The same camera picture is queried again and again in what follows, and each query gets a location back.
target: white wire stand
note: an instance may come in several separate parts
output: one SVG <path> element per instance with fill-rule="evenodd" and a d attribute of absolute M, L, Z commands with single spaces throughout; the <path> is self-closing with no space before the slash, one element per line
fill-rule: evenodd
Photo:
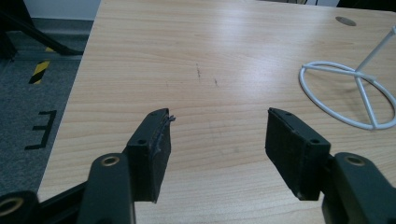
<path fill-rule="evenodd" d="M 303 90 L 305 91 L 306 95 L 322 110 L 330 114 L 331 116 L 335 117 L 336 119 L 339 119 L 349 125 L 366 129 L 366 130 L 376 130 L 376 129 L 387 129 L 391 128 L 394 125 L 396 125 L 396 99 L 395 97 L 385 88 L 383 87 L 379 82 L 376 81 L 376 77 L 371 76 L 371 75 L 366 75 L 363 72 L 361 72 L 361 69 L 368 63 L 370 60 L 388 43 L 388 41 L 396 35 L 396 26 L 393 26 L 390 32 L 388 33 L 387 36 L 373 49 L 373 51 L 361 62 L 361 64 L 358 66 L 357 69 L 353 69 L 350 67 L 347 67 L 343 64 L 340 63 L 332 63 L 332 62 L 312 62 L 312 63 L 306 63 L 303 65 L 303 67 L 300 70 L 300 84 Z M 319 71 L 325 71 L 325 72 L 330 72 L 330 73 L 335 73 L 335 74 L 341 74 L 341 75 L 346 75 L 346 76 L 353 76 L 355 78 L 356 84 L 358 85 L 358 89 L 361 93 L 361 98 L 364 102 L 364 106 L 366 107 L 367 114 L 370 118 L 371 123 L 362 123 L 362 122 L 357 122 L 356 120 L 346 118 L 339 113 L 336 113 L 335 111 L 331 110 L 329 107 L 327 107 L 325 104 L 323 104 L 315 95 L 314 93 L 309 90 L 305 83 L 304 79 L 304 74 L 305 71 L 308 69 L 312 70 L 319 70 Z M 363 84 L 361 83 L 361 80 L 364 79 L 371 85 L 375 86 L 379 91 L 381 91 L 385 97 L 389 100 L 390 104 L 392 105 L 393 108 L 393 119 L 387 123 L 378 123 L 375 113 L 373 111 L 373 108 L 370 104 L 369 98 L 367 96 L 366 90 L 363 87 Z"/>

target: floor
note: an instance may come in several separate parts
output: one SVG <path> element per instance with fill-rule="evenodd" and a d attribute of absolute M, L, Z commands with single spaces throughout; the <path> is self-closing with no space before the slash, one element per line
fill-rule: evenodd
<path fill-rule="evenodd" d="M 320 6 L 337 3 L 318 0 Z M 34 23 L 79 50 L 85 49 L 92 28 L 92 21 L 34 19 Z M 21 32 L 7 34 L 19 54 L 13 61 L 0 60 L 0 196 L 38 191 L 80 63 L 80 57 L 46 52 L 45 46 Z M 51 60 L 44 60 L 49 55 Z"/>

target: table surface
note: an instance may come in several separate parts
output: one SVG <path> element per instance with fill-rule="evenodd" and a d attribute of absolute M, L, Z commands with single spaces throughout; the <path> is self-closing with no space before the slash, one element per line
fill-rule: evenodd
<path fill-rule="evenodd" d="M 347 26 L 335 17 L 357 23 Z M 365 131 L 304 94 L 301 65 L 357 65 L 389 32 L 391 12 L 259 1 L 103 0 L 78 70 L 39 197 L 87 179 L 121 152 L 150 111 L 168 107 L 172 154 L 157 204 L 138 223 L 323 223 L 321 202 L 299 202 L 265 154 L 267 109 L 287 110 L 345 151 L 373 161 L 396 186 L 396 128 Z M 364 69 L 396 94 L 396 41 Z M 335 111 L 368 122 L 351 77 L 308 71 Z M 365 84 L 381 122 L 393 111 Z"/>

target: wood grain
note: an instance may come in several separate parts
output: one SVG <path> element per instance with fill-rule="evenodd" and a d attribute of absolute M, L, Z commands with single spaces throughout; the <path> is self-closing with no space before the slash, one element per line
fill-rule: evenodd
<path fill-rule="evenodd" d="M 347 17 L 346 26 L 335 17 Z M 372 160 L 396 186 L 396 129 L 364 131 L 316 107 L 298 82 L 303 63 L 356 67 L 394 25 L 390 12 L 259 1 L 103 0 L 39 196 L 85 181 L 91 162 L 121 152 L 148 112 L 169 107 L 171 154 L 157 204 L 138 223 L 323 223 L 299 202 L 264 151 L 267 109 L 297 115 L 332 154 Z M 396 94 L 395 41 L 364 70 Z M 353 79 L 308 72 L 319 99 L 365 121 Z M 393 116 L 368 88 L 381 121 Z"/>

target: hazard tape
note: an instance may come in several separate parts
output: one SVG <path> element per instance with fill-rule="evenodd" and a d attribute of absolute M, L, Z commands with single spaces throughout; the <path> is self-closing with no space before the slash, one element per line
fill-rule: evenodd
<path fill-rule="evenodd" d="M 46 48 L 47 52 L 53 51 L 50 48 Z M 32 77 L 29 80 L 29 84 L 40 84 L 41 79 L 44 76 L 47 68 L 50 66 L 50 61 L 44 61 L 37 64 L 35 67 L 35 72 L 33 73 Z"/>

